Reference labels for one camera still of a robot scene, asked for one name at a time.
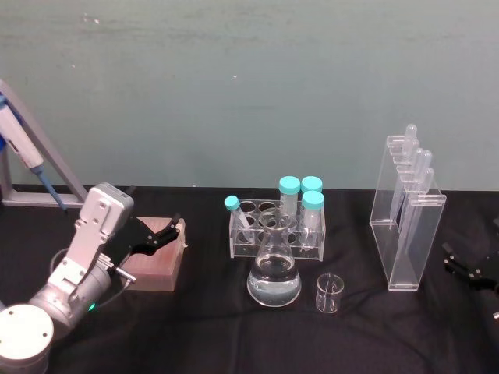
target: pink block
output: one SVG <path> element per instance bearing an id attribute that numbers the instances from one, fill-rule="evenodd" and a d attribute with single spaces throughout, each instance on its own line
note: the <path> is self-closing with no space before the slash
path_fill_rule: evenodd
<path id="1" fill-rule="evenodd" d="M 158 232 L 165 228 L 171 218 L 138 217 L 152 231 Z M 174 291 L 179 275 L 180 263 L 184 253 L 186 222 L 181 219 L 177 224 L 179 237 L 164 247 L 159 248 L 153 256 L 136 254 L 130 256 L 122 268 L 137 278 L 129 290 L 139 291 Z"/>

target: teal screw cap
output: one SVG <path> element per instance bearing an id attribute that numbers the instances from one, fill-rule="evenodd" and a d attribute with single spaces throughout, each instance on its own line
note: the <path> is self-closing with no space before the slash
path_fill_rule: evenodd
<path id="1" fill-rule="evenodd" d="M 322 181 L 318 177 L 308 176 L 302 179 L 302 192 L 322 192 Z"/>
<path id="2" fill-rule="evenodd" d="M 227 210 L 230 210 L 231 212 L 239 208 L 239 205 L 241 205 L 239 199 L 234 195 L 227 196 L 224 203 Z"/>
<path id="3" fill-rule="evenodd" d="M 300 182 L 297 177 L 287 176 L 279 180 L 279 191 L 285 195 L 295 195 L 299 192 Z"/>
<path id="4" fill-rule="evenodd" d="M 324 206 L 324 195 L 317 191 L 307 191 L 303 194 L 302 205 L 305 209 L 321 210 Z"/>

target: conical flask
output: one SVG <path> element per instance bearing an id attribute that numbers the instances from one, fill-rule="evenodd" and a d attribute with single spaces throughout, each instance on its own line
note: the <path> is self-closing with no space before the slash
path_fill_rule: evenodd
<path id="1" fill-rule="evenodd" d="M 291 246 L 289 225 L 293 219 L 278 210 L 260 215 L 264 236 L 246 282 L 249 294 L 261 305 L 284 306 L 293 302 L 302 289 Z"/>

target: black tablecloth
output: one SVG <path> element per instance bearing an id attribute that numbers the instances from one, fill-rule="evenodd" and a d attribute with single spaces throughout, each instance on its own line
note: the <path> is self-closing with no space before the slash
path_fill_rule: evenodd
<path id="1" fill-rule="evenodd" d="M 492 373 L 499 372 L 499 301 L 470 291 L 443 268 L 440 245 L 464 257 L 498 250 L 492 220 L 499 194 L 448 193 L 448 203 L 417 292 L 389 292 L 368 225 L 373 192 L 326 191 L 324 261 L 298 260 L 303 289 L 281 309 L 246 291 L 251 259 L 230 259 L 223 199 L 277 198 L 265 189 L 139 188 L 139 216 L 186 220 L 174 293 L 127 291 L 90 312 L 52 348 L 53 373 Z M 67 247 L 77 211 L 0 210 L 0 300 L 27 302 L 46 282 L 50 258 Z M 345 281 L 340 312 L 314 307 L 315 280 Z"/>

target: gray wall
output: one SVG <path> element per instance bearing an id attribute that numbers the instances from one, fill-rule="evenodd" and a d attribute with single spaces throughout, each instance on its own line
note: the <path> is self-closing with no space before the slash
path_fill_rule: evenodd
<path id="1" fill-rule="evenodd" d="M 374 188 L 413 122 L 442 188 L 497 189 L 498 20 L 497 0 L 0 0 L 0 77 L 87 184 Z"/>

